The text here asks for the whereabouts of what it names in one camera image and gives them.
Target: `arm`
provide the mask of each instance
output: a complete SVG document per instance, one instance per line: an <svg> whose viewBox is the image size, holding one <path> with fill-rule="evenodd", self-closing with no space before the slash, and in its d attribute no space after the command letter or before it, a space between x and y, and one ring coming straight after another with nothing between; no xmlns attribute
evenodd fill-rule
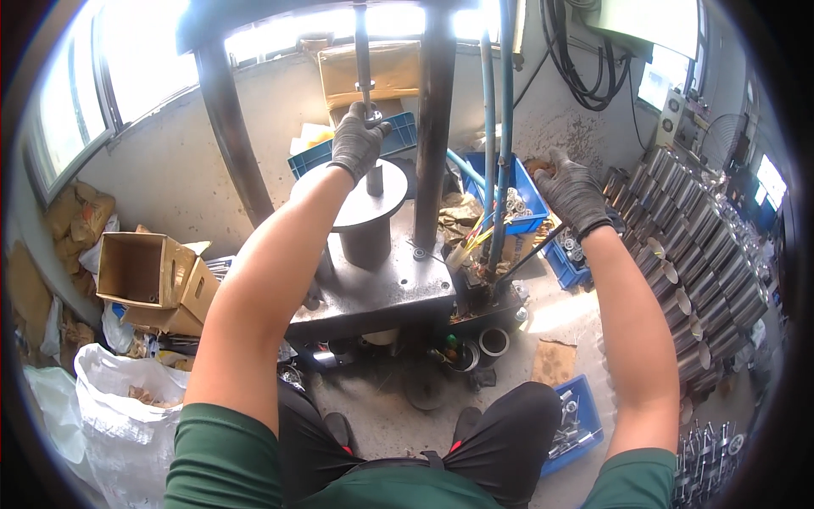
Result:
<svg viewBox="0 0 814 509"><path fill-rule="evenodd" d="M291 199L252 233L203 325L185 403L212 403L278 433L277 351L300 307L342 203L375 164L387 122L365 129L354 103L336 130L333 160L303 176Z"/></svg>
<svg viewBox="0 0 814 509"><path fill-rule="evenodd" d="M659 303L605 214L590 170L552 150L554 178L537 170L545 200L580 239L591 265L602 315L616 429L607 458L646 447L676 452L679 383L676 350Z"/></svg>
<svg viewBox="0 0 814 509"><path fill-rule="evenodd" d="M678 366L661 307L613 228L592 231L582 247L597 289L618 401L607 458L643 447L675 453Z"/></svg>

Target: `green shirt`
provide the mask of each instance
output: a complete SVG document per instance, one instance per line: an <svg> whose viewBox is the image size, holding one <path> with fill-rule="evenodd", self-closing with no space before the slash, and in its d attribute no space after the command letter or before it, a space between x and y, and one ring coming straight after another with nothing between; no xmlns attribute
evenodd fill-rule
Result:
<svg viewBox="0 0 814 509"><path fill-rule="evenodd" d="M263 423L222 406L184 406L164 506L280 507L277 438ZM583 505L666 508L676 456L639 449L607 460ZM371 468L342 476L292 509L500 509L474 482L433 468Z"/></svg>

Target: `hand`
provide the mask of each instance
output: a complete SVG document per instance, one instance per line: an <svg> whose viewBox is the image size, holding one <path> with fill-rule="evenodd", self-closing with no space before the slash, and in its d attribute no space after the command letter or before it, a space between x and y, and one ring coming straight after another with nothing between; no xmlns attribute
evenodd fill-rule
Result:
<svg viewBox="0 0 814 509"><path fill-rule="evenodd" d="M552 148L549 154L557 173L551 178L538 169L534 181L554 213L576 233L576 239L581 241L599 226L611 226L605 196L591 170L568 159L558 148Z"/></svg>
<svg viewBox="0 0 814 509"><path fill-rule="evenodd" d="M358 184L373 169L382 151L382 141L392 130L390 122L366 129L365 104L356 101L336 127L330 164L345 168L353 177L353 184Z"/></svg>

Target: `fan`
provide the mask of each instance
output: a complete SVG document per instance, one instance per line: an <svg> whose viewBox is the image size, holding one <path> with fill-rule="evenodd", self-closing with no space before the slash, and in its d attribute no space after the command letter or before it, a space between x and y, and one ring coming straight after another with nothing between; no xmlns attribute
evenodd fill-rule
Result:
<svg viewBox="0 0 814 509"><path fill-rule="evenodd" d="M732 159L738 140L746 128L746 115L727 113L714 119L701 140L699 156L707 158L707 167L716 173Z"/></svg>

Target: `metal rod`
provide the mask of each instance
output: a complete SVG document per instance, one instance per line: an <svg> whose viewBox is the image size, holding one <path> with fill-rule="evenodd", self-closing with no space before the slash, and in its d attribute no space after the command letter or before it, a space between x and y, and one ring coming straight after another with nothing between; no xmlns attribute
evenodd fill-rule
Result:
<svg viewBox="0 0 814 509"><path fill-rule="evenodd" d="M484 74L484 131L486 131L486 152L484 153L484 172L486 175L486 189L495 188L495 71L492 65L492 41L489 39L489 29L484 29L480 36L480 63ZM485 200L484 217L494 212L494 200ZM484 228L489 228L493 221L489 218Z"/></svg>
<svg viewBox="0 0 814 509"><path fill-rule="evenodd" d="M424 11L413 241L430 250L435 246L444 183L457 39L453 28L455 11L436 6L425 7Z"/></svg>
<svg viewBox="0 0 814 509"><path fill-rule="evenodd" d="M495 208L495 233L489 249L489 274L494 274L497 263L503 253L506 227L506 190L509 188L509 171L511 171L511 135L514 106L514 70L512 69L512 45L514 38L514 21L511 17L510 0L501 0L501 72L503 75L503 100L501 114L501 155L497 160L500 173L497 176L497 207Z"/></svg>
<svg viewBox="0 0 814 509"><path fill-rule="evenodd" d="M559 225L559 226L557 226L556 228L554 228L553 230L551 230L551 231L549 232L548 236L547 236L547 237L545 237L544 239L542 239L542 241L541 241L539 244L537 244L537 245L536 245L536 246L535 246L535 247L534 247L534 248L533 248L533 249L532 249L532 250L531 250L531 251L530 251L530 252L529 252L529 253L528 253L528 254L527 254L525 257L523 257L523 259L522 259L522 260L518 261L518 262L517 262L517 264L516 264L514 267L512 267L511 269L509 269L509 271L508 271L508 272L506 272L505 274L503 274L503 275L502 275L502 276L501 276L501 277L500 277L500 278L499 278L499 279L498 279L498 280L495 282L495 286L499 285L499 284L500 284L501 282L503 282L503 281L506 281L506 280L507 280L507 279L508 279L508 278L509 278L509 277L510 277L512 274L514 274L514 272L515 272L517 269L519 269L519 268L520 268L520 266L521 266L522 264L524 264L524 263L526 263L527 261L531 260L531 259L532 259L532 257L534 257L534 256L535 256L535 255L536 255L538 252L540 252L540 251L541 251L541 250L542 250L542 249L545 247L545 245L546 245L546 244L548 244L549 242L551 242L551 240L552 240L554 237L556 237L557 235L559 235L559 232L561 232L561 231L563 231L563 230L565 230L565 223L560 223L560 225Z"/></svg>
<svg viewBox="0 0 814 509"><path fill-rule="evenodd" d="M195 51L203 104L206 106L217 146L232 178L234 189L252 226L257 228L271 214L269 192L252 150L243 122L238 91L222 39L212 39Z"/></svg>

